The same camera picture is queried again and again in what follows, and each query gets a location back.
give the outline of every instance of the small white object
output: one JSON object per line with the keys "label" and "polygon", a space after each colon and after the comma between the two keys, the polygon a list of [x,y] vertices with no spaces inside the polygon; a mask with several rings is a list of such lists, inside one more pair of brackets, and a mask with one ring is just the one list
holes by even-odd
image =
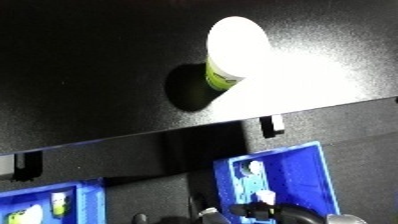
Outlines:
{"label": "small white object", "polygon": [[285,124],[283,122],[283,117],[281,114],[272,115],[271,119],[274,126],[274,132],[276,134],[282,134],[283,132],[285,132]]}
{"label": "small white object", "polygon": [[256,192],[257,199],[260,202],[267,203],[269,205],[275,205],[276,193],[270,190],[261,190]]}
{"label": "small white object", "polygon": [[41,224],[43,222],[44,212],[41,205],[33,205],[26,209],[21,224]]}
{"label": "small white object", "polygon": [[216,208],[214,208],[214,207],[207,208],[207,209],[205,209],[205,210],[203,210],[203,211],[201,211],[199,213],[199,217],[202,217],[202,216],[207,215],[207,214],[216,213],[216,212],[218,212],[218,210]]}
{"label": "small white object", "polygon": [[248,170],[251,174],[258,175],[263,170],[263,163],[260,161],[251,161],[248,165]]}
{"label": "small white object", "polygon": [[271,46],[259,25],[233,16],[211,28],[207,50],[209,65],[215,73],[227,80],[241,81],[266,73]]}

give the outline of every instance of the white cap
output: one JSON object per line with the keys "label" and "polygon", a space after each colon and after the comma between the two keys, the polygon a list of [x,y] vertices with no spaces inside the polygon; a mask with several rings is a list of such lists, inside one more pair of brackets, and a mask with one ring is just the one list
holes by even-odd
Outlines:
{"label": "white cap", "polygon": [[270,49],[264,30],[253,21],[238,16],[217,22],[207,38],[213,70],[231,79],[263,75]]}

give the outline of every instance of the blue container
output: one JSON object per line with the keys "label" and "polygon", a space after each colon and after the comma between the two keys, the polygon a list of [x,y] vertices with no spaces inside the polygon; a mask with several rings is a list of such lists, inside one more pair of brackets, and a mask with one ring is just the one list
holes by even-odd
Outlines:
{"label": "blue container", "polygon": [[0,217],[4,224],[105,224],[102,179],[0,193]]}
{"label": "blue container", "polygon": [[[250,173],[247,164],[258,165]],[[276,192],[276,203],[291,203],[318,212],[340,214],[329,172],[319,142],[277,148],[214,163],[223,214],[233,224],[259,222],[232,215],[232,204],[258,201],[256,192]]]}

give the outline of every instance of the blue tray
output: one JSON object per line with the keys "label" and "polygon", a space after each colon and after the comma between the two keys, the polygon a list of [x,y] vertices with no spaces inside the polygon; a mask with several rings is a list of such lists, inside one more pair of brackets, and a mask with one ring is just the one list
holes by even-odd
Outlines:
{"label": "blue tray", "polygon": [[[256,161],[258,171],[245,168]],[[291,203],[321,215],[340,214],[329,172],[319,142],[277,148],[214,163],[223,214],[233,224],[273,223],[241,218],[229,213],[232,204],[258,201],[256,192],[276,192],[276,203]]]}
{"label": "blue tray", "polygon": [[0,193],[4,224],[105,224],[104,205],[102,179]]}

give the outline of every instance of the white cup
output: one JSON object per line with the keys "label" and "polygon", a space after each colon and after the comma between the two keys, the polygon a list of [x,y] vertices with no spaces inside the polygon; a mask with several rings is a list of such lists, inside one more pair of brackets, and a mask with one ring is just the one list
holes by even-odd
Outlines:
{"label": "white cup", "polygon": [[207,37],[206,79],[225,91],[248,77],[266,73],[271,46],[253,21],[233,16],[217,22]]}

